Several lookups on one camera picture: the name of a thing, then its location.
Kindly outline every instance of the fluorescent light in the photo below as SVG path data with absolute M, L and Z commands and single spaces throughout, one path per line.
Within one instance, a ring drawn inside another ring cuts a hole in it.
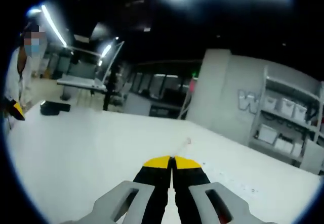
M 155 74 L 154 76 L 165 77 L 166 75 L 165 74 Z M 170 78 L 178 78 L 177 75 L 167 75 L 167 77 L 170 77 Z
M 107 47 L 103 50 L 101 57 L 104 57 L 110 49 L 111 49 L 111 44 L 107 45 Z
M 32 9 L 29 9 L 29 10 L 28 10 L 27 14 L 28 14 L 29 16 L 31 16 L 31 15 L 34 15 L 34 14 L 36 14 L 36 13 L 41 13 L 41 12 L 42 12 L 41 9 L 38 9 L 38 8 L 32 8 Z
M 182 85 L 182 87 L 189 88 L 189 85 Z
M 59 31 L 57 30 L 52 18 L 51 18 L 51 15 L 49 14 L 49 12 L 47 11 L 47 8 L 45 7 L 45 5 L 42 5 L 41 6 L 42 8 L 42 11 L 45 15 L 45 18 L 46 20 L 48 21 L 48 23 L 50 24 L 51 28 L 53 29 L 53 31 L 55 32 L 55 34 L 58 36 L 58 38 L 60 39 L 60 41 L 62 42 L 63 46 L 66 47 L 67 44 L 66 42 L 64 41 L 63 37 L 60 35 Z

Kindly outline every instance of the table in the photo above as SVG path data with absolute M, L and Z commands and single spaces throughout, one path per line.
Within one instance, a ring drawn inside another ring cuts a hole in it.
M 66 100 L 70 99 L 73 93 L 71 87 L 91 90 L 98 93 L 105 93 L 107 91 L 104 84 L 96 83 L 94 79 L 77 76 L 63 75 L 62 78 L 56 80 L 56 83 L 65 86 L 63 88 L 62 98 Z
M 189 121 L 81 107 L 43 116 L 39 105 L 15 124 L 7 144 L 22 186 L 49 223 L 87 215 L 99 197 L 133 180 L 145 161 L 166 155 L 200 163 L 210 181 L 245 199 L 263 221 L 292 223 L 320 186 L 317 175 Z M 163 223 L 179 223 L 175 208 Z

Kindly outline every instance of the white storage box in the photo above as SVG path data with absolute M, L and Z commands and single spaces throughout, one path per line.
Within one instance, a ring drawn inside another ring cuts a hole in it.
M 278 138 L 275 141 L 274 148 L 284 152 L 286 143 L 289 143 L 289 142 L 286 142 L 283 139 Z
M 288 117 L 293 116 L 295 103 L 288 99 L 282 98 L 278 102 L 278 111 Z
M 293 118 L 295 120 L 305 122 L 306 112 L 307 112 L 307 108 L 305 108 L 299 104 L 295 104 Z
M 283 151 L 288 153 L 288 154 L 291 154 L 291 152 L 293 150 L 293 147 L 294 147 L 293 144 L 291 144 L 290 142 L 286 142 Z
M 292 151 L 292 155 L 294 157 L 299 157 L 301 152 L 302 152 L 302 145 L 298 144 L 298 143 L 294 143 L 294 148 L 293 148 L 293 151 Z
M 265 96 L 264 105 L 263 105 L 265 109 L 274 110 L 276 104 L 277 104 L 277 99 L 272 98 L 270 96 Z
M 264 142 L 273 144 L 273 142 L 276 139 L 277 135 L 278 135 L 278 132 L 275 129 L 273 129 L 271 127 L 268 127 L 265 124 L 262 124 L 260 126 L 258 139 L 260 139 L 260 140 L 262 140 Z

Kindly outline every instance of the white wall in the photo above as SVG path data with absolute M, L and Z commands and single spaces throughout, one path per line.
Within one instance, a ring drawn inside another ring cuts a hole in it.
M 94 79 L 95 65 L 86 62 L 79 62 L 77 65 L 71 64 L 69 75 Z
M 56 70 L 65 74 L 67 72 L 68 68 L 69 68 L 70 60 L 71 60 L 70 57 L 61 56 L 59 58 L 59 62 L 58 62 L 58 65 L 56 67 Z
M 39 67 L 38 67 L 38 73 L 39 74 L 44 74 L 44 72 L 46 71 L 48 65 L 49 65 L 49 61 L 50 61 L 50 58 L 43 58 L 39 64 Z
M 207 50 L 187 120 L 247 144 L 254 114 L 238 108 L 238 90 L 260 94 L 266 65 L 270 75 L 316 92 L 318 81 L 290 67 L 229 50 Z
M 49 65 L 48 65 L 48 69 L 49 69 L 51 75 L 54 73 L 58 63 L 59 63 L 59 56 L 54 53 L 50 57 L 50 61 L 49 61 Z

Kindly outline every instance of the ceiling light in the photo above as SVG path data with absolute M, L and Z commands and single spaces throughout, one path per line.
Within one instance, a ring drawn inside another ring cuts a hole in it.
M 155 74 L 154 76 L 165 77 L 166 75 L 165 74 Z M 177 75 L 167 75 L 167 77 L 169 77 L 169 78 L 178 78 Z
M 32 16 L 34 14 L 41 13 L 41 12 L 42 12 L 41 9 L 31 8 L 28 10 L 27 15 Z
M 90 38 L 88 37 L 84 37 L 84 36 L 81 36 L 81 35 L 77 35 L 75 34 L 74 35 L 74 38 L 77 40 L 77 41 L 80 41 L 82 43 L 89 43 L 90 42 Z
M 55 34 L 58 36 L 58 38 L 60 39 L 60 41 L 62 42 L 63 46 L 66 47 L 67 44 L 66 42 L 64 41 L 63 37 L 60 35 L 59 31 L 57 30 L 52 18 L 51 18 L 51 15 L 49 14 L 49 12 L 47 11 L 47 8 L 45 7 L 45 5 L 42 5 L 41 6 L 42 8 L 42 11 L 45 15 L 45 18 L 46 20 L 48 21 L 48 23 L 50 24 L 51 28 L 53 29 L 53 31 L 55 32 Z
M 107 47 L 103 50 L 101 57 L 105 57 L 108 51 L 111 49 L 111 44 L 107 45 Z

